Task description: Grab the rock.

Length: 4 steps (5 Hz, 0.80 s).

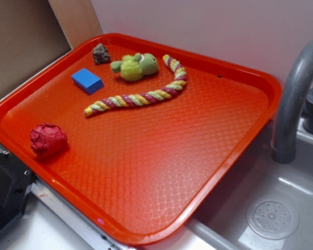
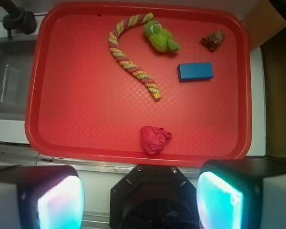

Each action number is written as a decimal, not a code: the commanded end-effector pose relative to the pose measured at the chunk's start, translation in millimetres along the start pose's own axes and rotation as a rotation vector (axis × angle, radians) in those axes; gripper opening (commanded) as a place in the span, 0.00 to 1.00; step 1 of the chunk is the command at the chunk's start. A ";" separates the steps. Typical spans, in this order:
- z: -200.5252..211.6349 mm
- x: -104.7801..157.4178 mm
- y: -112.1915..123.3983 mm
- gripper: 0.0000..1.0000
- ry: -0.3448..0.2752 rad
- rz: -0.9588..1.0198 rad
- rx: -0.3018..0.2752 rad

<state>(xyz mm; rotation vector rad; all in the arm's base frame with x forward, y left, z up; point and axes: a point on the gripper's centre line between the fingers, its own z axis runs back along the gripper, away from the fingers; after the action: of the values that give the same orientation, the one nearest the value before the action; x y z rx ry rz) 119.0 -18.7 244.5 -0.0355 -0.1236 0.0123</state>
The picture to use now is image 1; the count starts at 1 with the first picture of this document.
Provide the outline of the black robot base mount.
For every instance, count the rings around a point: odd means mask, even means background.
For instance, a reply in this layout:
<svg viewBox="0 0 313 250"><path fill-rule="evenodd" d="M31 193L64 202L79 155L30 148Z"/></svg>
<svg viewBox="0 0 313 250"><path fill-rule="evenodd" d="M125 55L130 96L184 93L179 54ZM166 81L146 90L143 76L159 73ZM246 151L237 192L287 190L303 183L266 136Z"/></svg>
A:
<svg viewBox="0 0 313 250"><path fill-rule="evenodd" d="M25 213L33 171L9 151L0 153L0 235Z"/></svg>

